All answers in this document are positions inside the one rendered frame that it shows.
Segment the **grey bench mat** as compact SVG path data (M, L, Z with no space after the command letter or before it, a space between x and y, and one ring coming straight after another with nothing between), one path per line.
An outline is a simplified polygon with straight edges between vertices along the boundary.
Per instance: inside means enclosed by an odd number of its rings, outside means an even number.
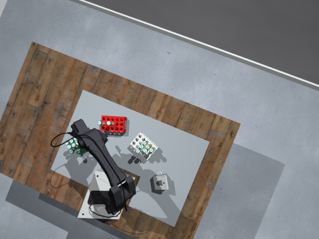
M101 131L97 122L102 116L127 117L126 132ZM210 142L85 90L66 133L79 119L108 135L105 146L118 167L140 176L129 206L175 227ZM140 132L159 147L148 160L130 145ZM89 152L69 150L60 146L51 170L89 187L101 166ZM155 190L158 172L167 174L168 190Z

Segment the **red test tube rack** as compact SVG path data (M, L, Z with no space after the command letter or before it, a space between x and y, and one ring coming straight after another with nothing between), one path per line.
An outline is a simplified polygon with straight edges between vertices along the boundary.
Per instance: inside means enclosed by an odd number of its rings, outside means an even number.
M127 117L102 116L101 121L105 122L105 125L101 125L101 131L126 132ZM114 125L107 125L107 121L113 122Z

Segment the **white tube rack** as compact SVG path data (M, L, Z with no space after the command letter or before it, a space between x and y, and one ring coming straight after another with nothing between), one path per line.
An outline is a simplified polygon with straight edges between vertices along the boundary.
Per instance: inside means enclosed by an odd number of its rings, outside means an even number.
M140 148L140 145L143 144L144 140L148 141L148 144L152 145L151 148L156 148L153 152L150 152L149 150L147 151L147 153L144 153L143 150L140 152L140 154L148 160L157 151L159 147L154 142L152 142L143 132L140 132L136 136L136 138L130 143L130 145L133 146L135 149L138 149Z

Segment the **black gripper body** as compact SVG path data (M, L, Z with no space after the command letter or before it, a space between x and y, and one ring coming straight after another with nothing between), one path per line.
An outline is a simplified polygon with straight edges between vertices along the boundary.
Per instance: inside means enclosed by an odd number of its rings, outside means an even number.
M97 130L98 130L98 129L97 129ZM107 137L108 137L108 135L102 133L100 130L98 130L98 131L99 131L101 137L103 138L104 143L106 143L106 142L107 142Z

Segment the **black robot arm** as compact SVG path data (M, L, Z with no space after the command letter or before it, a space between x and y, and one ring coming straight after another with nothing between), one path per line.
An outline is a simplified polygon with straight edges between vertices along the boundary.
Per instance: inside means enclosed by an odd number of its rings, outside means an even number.
M132 198L136 194L135 182L133 177L126 176L126 174L116 165L111 155L107 151L103 138L101 137L98 130L95 128L89 129L85 125L82 119L75 121L71 128L73 129L70 133L71 136L76 135L87 135L75 137L80 148L86 149L100 164L101 168L105 172L111 188L109 191L91 191L88 199L89 205L104 204L108 214L116 214L121 210L121 207L125 205L125 200ZM123 183L125 181L125 183ZM122 186L120 182L123 183ZM120 186L118 186L120 185Z

